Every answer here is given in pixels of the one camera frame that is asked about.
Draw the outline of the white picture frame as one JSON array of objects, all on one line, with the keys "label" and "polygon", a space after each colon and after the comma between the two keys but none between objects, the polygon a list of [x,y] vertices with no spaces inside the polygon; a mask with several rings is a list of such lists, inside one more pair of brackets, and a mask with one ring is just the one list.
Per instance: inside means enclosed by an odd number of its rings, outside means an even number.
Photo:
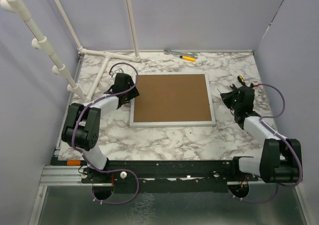
[{"label": "white picture frame", "polygon": [[208,75],[153,73],[139,76],[132,99],[131,127],[215,126]]}]

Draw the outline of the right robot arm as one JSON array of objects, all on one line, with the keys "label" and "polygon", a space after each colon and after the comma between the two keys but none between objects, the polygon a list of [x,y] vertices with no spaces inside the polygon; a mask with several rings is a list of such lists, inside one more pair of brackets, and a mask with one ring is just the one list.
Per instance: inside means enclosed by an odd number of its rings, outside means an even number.
[{"label": "right robot arm", "polygon": [[230,92],[221,93],[222,101],[233,112],[239,127],[263,146],[260,158],[235,156],[233,166],[229,168],[230,177],[240,181],[247,174],[252,174],[265,183],[277,183],[284,187],[298,185],[303,179],[300,142],[278,133],[253,110],[255,85],[231,85],[230,88]]}]

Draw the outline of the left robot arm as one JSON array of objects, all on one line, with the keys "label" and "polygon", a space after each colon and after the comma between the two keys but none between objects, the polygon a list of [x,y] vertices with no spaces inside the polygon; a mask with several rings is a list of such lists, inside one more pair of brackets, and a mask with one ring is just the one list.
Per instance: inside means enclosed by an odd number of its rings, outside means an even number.
[{"label": "left robot arm", "polygon": [[108,158],[97,145],[101,117],[137,96],[139,92],[132,77],[118,73],[114,85],[101,97],[86,104],[72,103],[68,108],[61,139],[82,154],[87,164],[94,169],[93,177],[98,182],[106,182],[110,177],[110,170],[106,167]]}]

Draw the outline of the black yellow screwdriver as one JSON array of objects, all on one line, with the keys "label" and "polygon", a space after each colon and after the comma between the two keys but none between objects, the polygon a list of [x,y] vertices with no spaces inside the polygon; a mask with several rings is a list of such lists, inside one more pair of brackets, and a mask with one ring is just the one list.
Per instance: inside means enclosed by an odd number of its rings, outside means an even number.
[{"label": "black yellow screwdriver", "polygon": [[237,76],[237,80],[239,81],[239,83],[243,86],[246,86],[245,80],[242,76]]}]

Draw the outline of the silver wrench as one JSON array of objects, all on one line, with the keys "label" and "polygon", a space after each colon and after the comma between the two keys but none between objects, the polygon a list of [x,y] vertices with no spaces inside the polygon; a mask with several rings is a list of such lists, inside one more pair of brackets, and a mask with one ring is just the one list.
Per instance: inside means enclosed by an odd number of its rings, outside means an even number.
[{"label": "silver wrench", "polygon": [[170,49],[166,49],[164,50],[164,54],[165,55],[178,55],[179,57],[189,57],[189,58],[193,58],[194,60],[198,58],[196,53],[183,53],[183,52],[178,52],[178,51],[173,51]]}]

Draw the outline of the yellow utility knife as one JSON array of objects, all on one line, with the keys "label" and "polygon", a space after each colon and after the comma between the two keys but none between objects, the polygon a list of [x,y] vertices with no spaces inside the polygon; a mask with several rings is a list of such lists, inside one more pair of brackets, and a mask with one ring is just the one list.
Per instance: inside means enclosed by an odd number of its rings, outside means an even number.
[{"label": "yellow utility knife", "polygon": [[195,62],[196,59],[192,58],[192,57],[188,57],[188,56],[180,56],[181,59],[186,60],[186,61],[190,61],[190,62]]}]

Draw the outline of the white PVC pipe rack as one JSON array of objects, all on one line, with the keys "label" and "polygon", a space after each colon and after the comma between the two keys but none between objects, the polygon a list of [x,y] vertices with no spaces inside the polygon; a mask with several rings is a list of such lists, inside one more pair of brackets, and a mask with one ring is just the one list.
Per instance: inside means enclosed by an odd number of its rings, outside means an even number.
[{"label": "white PVC pipe rack", "polygon": [[[78,50],[54,2],[23,2],[61,62],[74,73]],[[1,110],[22,110],[36,104],[61,109],[66,102],[68,83],[53,75],[51,69],[54,64],[48,55],[32,47],[34,37],[17,14],[0,11]]]}]

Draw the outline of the blue handled pliers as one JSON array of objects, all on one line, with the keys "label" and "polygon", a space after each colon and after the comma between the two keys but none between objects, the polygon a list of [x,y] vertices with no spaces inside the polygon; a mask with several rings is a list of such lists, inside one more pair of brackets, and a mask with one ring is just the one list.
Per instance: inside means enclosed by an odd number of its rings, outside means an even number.
[{"label": "blue handled pliers", "polygon": [[230,85],[230,88],[231,88],[233,91],[238,89],[234,84]]}]

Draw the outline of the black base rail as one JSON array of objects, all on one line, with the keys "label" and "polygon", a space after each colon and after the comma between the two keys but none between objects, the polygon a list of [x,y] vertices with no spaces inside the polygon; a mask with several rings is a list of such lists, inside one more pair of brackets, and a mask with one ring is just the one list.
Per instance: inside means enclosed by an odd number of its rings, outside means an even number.
[{"label": "black base rail", "polygon": [[100,193],[226,193],[229,185],[258,180],[255,175],[233,172],[232,164],[230,160],[114,160],[107,164],[110,174],[84,168],[79,183]]}]

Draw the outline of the aluminium extrusion rail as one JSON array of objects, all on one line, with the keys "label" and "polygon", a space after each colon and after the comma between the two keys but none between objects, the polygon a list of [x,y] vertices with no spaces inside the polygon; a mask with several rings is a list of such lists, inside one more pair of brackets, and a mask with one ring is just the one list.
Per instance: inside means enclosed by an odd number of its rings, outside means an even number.
[{"label": "aluminium extrusion rail", "polygon": [[41,186],[77,186],[82,177],[79,166],[44,166],[40,176]]}]

